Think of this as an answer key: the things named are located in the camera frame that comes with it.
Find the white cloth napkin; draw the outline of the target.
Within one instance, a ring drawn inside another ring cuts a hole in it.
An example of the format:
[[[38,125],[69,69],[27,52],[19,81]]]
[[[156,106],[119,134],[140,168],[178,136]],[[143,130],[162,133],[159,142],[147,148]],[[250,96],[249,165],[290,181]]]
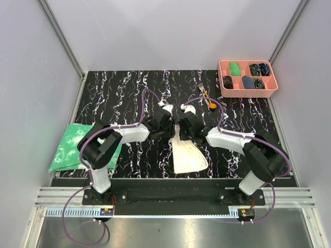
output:
[[[192,173],[207,169],[205,156],[191,140],[182,141],[179,131],[179,125],[175,125],[175,135],[171,138],[174,173]]]

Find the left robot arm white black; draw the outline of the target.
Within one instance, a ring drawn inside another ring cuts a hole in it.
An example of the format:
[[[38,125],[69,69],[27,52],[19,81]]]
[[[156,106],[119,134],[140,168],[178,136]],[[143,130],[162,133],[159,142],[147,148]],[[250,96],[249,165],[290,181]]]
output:
[[[119,145],[174,136],[173,105],[161,102],[159,105],[160,110],[153,116],[144,117],[138,124],[115,126],[96,122],[79,141],[79,158],[87,166],[90,185],[95,190],[93,197],[98,203],[105,205],[111,200],[107,166]]]

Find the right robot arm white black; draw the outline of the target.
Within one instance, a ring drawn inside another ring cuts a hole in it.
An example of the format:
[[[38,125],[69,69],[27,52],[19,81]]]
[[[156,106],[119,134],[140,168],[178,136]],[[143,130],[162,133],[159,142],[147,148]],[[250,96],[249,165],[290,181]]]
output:
[[[289,164],[288,155],[265,130],[257,133],[240,133],[219,127],[205,126],[195,114],[192,105],[180,106],[184,111],[179,120],[180,139],[191,140],[201,146],[211,146],[235,151],[245,156],[250,172],[239,183],[235,199],[246,205],[253,199],[253,193],[266,183],[271,183]]]

